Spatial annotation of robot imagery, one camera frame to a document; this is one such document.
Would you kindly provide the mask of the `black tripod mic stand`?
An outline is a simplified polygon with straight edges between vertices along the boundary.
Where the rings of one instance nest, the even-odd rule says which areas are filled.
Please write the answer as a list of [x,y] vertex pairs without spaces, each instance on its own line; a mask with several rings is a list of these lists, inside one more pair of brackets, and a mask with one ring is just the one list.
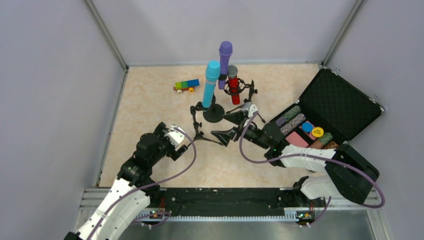
[[223,146],[224,144],[219,141],[215,141],[215,140],[204,137],[204,132],[200,131],[200,127],[202,127],[202,123],[197,121],[196,116],[197,116],[197,112],[204,111],[204,110],[206,110],[206,108],[203,107],[200,101],[196,105],[190,106],[190,114],[192,116],[193,128],[195,131],[193,141],[203,140],[203,141],[208,141],[208,142],[212,142],[220,146]]

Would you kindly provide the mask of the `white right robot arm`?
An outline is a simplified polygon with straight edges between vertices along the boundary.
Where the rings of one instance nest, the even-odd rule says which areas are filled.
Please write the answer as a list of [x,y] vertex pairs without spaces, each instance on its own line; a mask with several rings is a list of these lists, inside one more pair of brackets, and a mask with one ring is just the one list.
[[[241,156],[253,164],[276,163],[283,168],[301,168],[321,176],[305,176],[294,187],[309,200],[321,197],[343,197],[363,207],[378,209],[386,199],[377,179],[380,172],[365,157],[349,144],[338,148],[316,149],[290,144],[275,122],[263,128],[253,124],[258,111],[246,117],[238,126],[229,130],[213,130],[211,134],[221,144],[238,142]],[[243,149],[248,141],[266,152],[264,160],[249,158]]]

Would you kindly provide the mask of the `red glitter microphone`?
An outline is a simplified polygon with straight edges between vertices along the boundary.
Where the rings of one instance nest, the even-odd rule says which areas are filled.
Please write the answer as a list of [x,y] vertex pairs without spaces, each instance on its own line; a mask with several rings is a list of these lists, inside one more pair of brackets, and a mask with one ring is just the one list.
[[240,104],[238,68],[235,65],[229,65],[227,70],[228,87],[233,105]]

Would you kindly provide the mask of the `teal toy microphone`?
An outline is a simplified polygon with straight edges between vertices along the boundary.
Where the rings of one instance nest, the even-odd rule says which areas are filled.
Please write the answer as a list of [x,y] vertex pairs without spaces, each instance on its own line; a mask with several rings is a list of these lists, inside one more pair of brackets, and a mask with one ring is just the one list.
[[219,61],[211,60],[205,70],[205,84],[202,98],[202,106],[209,108],[214,96],[215,87],[221,75],[221,64]]

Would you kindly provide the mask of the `black round-base mic stand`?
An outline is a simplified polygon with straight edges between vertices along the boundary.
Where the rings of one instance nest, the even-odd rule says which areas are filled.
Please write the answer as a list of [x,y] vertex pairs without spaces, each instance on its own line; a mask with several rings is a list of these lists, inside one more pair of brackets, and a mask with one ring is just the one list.
[[211,105],[203,111],[204,119],[209,123],[218,123],[223,119],[224,108],[216,104],[215,92],[212,97]]

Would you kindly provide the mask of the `purple toy microphone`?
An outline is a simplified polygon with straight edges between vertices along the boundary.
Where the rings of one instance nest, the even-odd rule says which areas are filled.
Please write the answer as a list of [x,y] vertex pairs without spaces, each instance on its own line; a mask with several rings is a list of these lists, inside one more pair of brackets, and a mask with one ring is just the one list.
[[223,41],[219,47],[220,75],[218,77],[218,89],[223,90],[228,77],[228,67],[230,57],[233,53],[233,44],[230,41]]

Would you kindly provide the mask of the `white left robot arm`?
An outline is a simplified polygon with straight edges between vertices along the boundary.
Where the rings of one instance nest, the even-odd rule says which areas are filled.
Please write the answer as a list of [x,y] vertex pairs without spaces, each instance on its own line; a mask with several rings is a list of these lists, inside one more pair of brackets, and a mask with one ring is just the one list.
[[151,179],[153,166],[165,157],[177,160],[187,151],[187,133],[161,122],[141,135],[131,157],[121,166],[112,187],[88,220],[66,240],[117,240],[151,203],[160,182]]

